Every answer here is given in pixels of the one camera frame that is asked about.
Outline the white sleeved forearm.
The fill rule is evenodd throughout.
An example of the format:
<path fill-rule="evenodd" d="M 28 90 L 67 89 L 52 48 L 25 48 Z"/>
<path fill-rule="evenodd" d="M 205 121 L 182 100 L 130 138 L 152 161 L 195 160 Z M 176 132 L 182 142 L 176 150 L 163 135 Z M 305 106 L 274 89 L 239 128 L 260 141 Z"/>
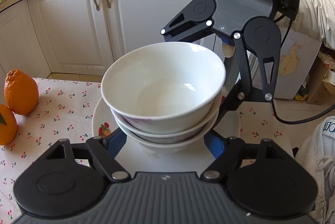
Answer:
<path fill-rule="evenodd" d="M 334 50 L 334 5 L 335 0 L 300 0 L 293 30 Z"/>

